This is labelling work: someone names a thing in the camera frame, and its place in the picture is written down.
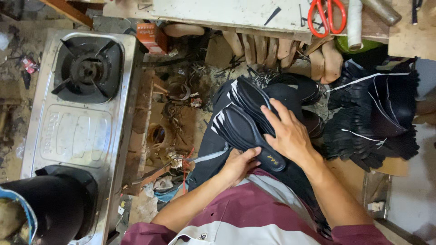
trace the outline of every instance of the orange box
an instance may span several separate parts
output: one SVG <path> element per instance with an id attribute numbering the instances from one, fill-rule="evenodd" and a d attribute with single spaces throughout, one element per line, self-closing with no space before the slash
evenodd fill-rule
<path id="1" fill-rule="evenodd" d="M 168 54 L 168 38 L 155 23 L 140 23 L 136 37 L 148 49 L 149 54 Z"/>

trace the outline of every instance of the scissors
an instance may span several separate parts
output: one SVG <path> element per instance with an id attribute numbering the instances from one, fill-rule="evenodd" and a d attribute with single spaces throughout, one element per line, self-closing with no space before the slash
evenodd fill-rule
<path id="1" fill-rule="evenodd" d="M 338 30 L 336 30 L 334 28 L 334 25 L 333 25 L 332 1 L 334 1 L 334 3 L 339 7 L 339 9 L 341 10 L 341 14 L 342 14 L 341 27 Z M 315 10 L 315 6 L 318 7 L 318 12 L 320 13 L 321 20 L 322 20 L 323 25 L 324 25 L 325 32 L 323 34 L 317 32 L 315 30 L 315 28 L 313 27 L 312 16 L 313 16 L 313 12 Z M 329 17 L 328 20 L 326 18 L 326 15 L 324 14 L 321 0 L 313 0 L 312 3 L 310 4 L 309 14 L 307 16 L 307 23 L 309 24 L 310 31 L 315 35 L 315 37 L 326 37 L 330 33 L 330 31 L 334 34 L 340 34 L 345 28 L 345 24 L 347 22 L 347 13 L 345 12 L 344 5 L 342 4 L 341 1 L 339 1 L 339 0 L 327 0 L 327 13 L 328 13 L 328 17 Z"/>

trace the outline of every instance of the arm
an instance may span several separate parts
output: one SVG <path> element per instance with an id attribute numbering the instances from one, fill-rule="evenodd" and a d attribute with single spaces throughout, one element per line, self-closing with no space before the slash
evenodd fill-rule
<path id="1" fill-rule="evenodd" d="M 276 138 L 265 135 L 265 139 L 276 151 L 303 169 L 330 227 L 371 225 L 372 218 L 339 183 L 322 156 L 312 147 L 306 127 L 280 101 L 271 99 L 270 102 L 281 119 L 265 106 L 261 107 L 277 135 Z"/>
<path id="2" fill-rule="evenodd" d="M 163 208 L 151 223 L 164 225 L 168 229 L 180 232 L 186 224 L 199 214 L 218 194 L 237 185 L 247 171 L 260 162 L 253 158 L 259 155 L 260 147 L 242 152 L 233 149 L 222 170 L 195 190 L 177 198 Z"/>

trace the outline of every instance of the stainless steel stove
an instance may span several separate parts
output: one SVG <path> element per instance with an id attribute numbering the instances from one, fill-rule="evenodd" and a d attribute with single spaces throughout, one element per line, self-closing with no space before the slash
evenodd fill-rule
<path id="1" fill-rule="evenodd" d="M 56 164 L 93 176 L 91 229 L 71 244 L 105 244 L 116 233 L 142 58 L 131 35 L 48 32 L 20 178 Z"/>

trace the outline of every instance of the stove burner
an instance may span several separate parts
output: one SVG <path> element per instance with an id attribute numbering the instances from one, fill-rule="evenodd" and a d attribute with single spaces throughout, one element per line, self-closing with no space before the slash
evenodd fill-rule
<path id="1" fill-rule="evenodd" d="M 61 42 L 52 94 L 80 103 L 109 101 L 120 84 L 119 44 L 102 37 L 72 37 Z"/>

